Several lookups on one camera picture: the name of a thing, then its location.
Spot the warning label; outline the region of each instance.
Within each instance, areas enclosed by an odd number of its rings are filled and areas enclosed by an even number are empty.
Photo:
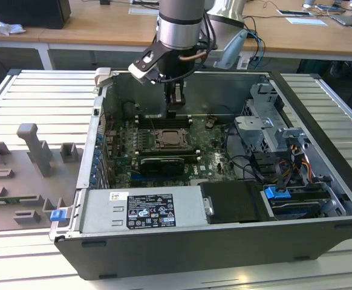
[[[139,228],[176,227],[172,195],[128,196],[126,226]]]

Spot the motherboard chip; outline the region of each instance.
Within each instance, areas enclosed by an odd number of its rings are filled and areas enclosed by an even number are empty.
[[[188,147],[186,131],[184,129],[156,130],[155,136],[156,149],[158,150],[180,150]]]

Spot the aluminum profile table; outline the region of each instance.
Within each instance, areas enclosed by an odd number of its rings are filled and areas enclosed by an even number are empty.
[[[323,81],[283,76],[352,165],[351,110]],[[37,118],[51,147],[58,137],[59,144],[64,138],[83,146],[92,106],[88,103],[97,95],[93,77],[92,71],[23,71],[6,77],[0,86],[0,138],[12,148],[23,148],[12,137],[15,127]],[[79,278],[47,233],[0,233],[0,289],[352,289],[352,240],[312,261],[89,282]]]

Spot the black plastic cover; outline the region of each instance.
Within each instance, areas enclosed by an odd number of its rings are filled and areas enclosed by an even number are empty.
[[[210,224],[268,221],[269,215],[256,181],[220,181],[200,184],[201,194],[212,203]]]

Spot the computer case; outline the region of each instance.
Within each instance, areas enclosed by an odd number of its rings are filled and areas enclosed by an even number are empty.
[[[69,0],[0,0],[0,21],[8,24],[61,29],[70,14]]]

